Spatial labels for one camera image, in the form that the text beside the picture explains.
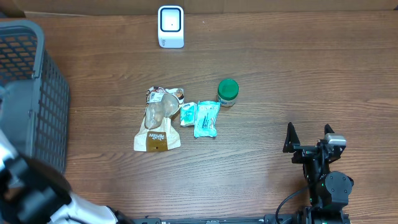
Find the green lid jar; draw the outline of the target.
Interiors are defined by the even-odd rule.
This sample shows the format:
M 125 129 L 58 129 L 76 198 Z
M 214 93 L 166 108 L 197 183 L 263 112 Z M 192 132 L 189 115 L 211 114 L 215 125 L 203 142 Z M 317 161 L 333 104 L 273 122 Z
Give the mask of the green lid jar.
M 217 92 L 221 106 L 231 107 L 237 100 L 239 85 L 233 79 L 224 79 L 219 83 Z

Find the teal wet wipes pack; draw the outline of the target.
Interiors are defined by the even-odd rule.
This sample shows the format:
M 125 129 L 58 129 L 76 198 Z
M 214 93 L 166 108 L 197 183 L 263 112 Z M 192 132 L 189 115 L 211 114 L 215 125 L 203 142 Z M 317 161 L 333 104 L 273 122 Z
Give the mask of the teal wet wipes pack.
M 194 124 L 194 137 L 217 136 L 216 119 L 220 111 L 220 102 L 202 101 L 197 104 L 197 118 Z

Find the green tissue pack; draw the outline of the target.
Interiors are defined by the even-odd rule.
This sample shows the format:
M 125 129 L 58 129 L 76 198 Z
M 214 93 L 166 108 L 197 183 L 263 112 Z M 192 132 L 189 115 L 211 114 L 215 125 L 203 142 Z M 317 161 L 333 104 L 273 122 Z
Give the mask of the green tissue pack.
M 180 109 L 180 125 L 182 127 L 194 126 L 197 113 L 195 102 L 185 103 Z

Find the brown white snack bag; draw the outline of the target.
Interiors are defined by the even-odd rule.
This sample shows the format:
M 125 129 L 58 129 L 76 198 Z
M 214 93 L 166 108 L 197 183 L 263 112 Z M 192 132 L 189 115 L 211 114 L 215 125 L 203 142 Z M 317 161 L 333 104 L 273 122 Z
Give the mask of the brown white snack bag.
M 139 152 L 164 152 L 181 146 L 172 118 L 180 111 L 185 96 L 182 88 L 152 86 L 146 91 L 146 108 L 133 149 Z

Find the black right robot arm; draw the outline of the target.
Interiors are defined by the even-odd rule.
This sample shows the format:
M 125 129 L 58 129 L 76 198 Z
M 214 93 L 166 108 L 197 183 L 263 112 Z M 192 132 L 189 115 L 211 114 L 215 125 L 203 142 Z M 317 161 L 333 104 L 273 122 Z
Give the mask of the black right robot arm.
M 342 172 L 330 170 L 330 164 L 341 158 L 345 148 L 345 137 L 336 134 L 329 124 L 324 127 L 324 138 L 318 140 L 314 146 L 304 146 L 300 143 L 294 125 L 288 123 L 283 152 L 292 153 L 292 163 L 302 165 L 307 186 L 289 195 L 280 203 L 275 211 L 277 223 L 350 222 L 349 215 L 343 213 L 343 208 L 349 203 L 354 180 Z M 282 206 L 306 190 L 309 192 L 310 206 L 303 207 L 295 214 L 280 217 Z

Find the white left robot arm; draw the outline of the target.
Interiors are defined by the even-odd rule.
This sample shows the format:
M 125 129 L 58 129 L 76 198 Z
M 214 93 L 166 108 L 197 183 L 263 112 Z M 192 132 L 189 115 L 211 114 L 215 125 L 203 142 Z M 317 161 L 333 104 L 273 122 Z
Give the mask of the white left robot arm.
M 1 223 L 132 223 L 118 210 L 72 192 L 68 181 L 20 154 L 1 133 Z

